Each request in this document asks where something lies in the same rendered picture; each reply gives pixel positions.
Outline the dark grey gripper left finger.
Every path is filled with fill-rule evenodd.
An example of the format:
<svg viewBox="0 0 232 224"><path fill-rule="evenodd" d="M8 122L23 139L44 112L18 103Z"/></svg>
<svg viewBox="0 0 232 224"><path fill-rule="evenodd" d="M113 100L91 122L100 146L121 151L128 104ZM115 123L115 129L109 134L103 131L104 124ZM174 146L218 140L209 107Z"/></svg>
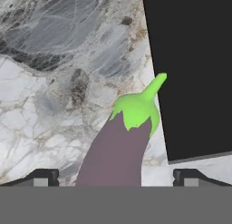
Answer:
<svg viewBox="0 0 232 224"><path fill-rule="evenodd" d="M21 179L0 184L0 187L58 187L58 178L58 169L36 169Z"/></svg>

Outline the purple eggplant with green stem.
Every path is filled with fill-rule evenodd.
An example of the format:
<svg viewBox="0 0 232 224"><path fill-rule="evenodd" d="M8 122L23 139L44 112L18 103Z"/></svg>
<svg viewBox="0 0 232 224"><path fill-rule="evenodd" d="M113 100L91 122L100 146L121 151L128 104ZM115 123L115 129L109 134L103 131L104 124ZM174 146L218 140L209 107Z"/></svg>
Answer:
<svg viewBox="0 0 232 224"><path fill-rule="evenodd" d="M119 97L78 172L78 187L139 187L141 164L150 138L160 124L155 96L167 79L158 74L140 93Z"/></svg>

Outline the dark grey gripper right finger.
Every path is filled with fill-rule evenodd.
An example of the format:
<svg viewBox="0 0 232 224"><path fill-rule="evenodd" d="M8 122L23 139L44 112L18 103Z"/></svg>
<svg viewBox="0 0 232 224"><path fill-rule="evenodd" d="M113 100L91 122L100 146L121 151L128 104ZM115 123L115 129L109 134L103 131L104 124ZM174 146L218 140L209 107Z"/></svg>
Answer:
<svg viewBox="0 0 232 224"><path fill-rule="evenodd" d="M174 169L174 187L230 187L230 184L207 177L197 169Z"/></svg>

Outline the black hob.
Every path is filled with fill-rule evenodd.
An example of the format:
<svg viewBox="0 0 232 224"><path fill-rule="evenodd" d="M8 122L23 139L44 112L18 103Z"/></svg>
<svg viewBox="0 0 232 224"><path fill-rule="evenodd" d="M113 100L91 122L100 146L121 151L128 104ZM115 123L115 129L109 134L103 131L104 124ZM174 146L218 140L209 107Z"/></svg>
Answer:
<svg viewBox="0 0 232 224"><path fill-rule="evenodd" d="M232 153L232 0L143 0L168 161Z"/></svg>

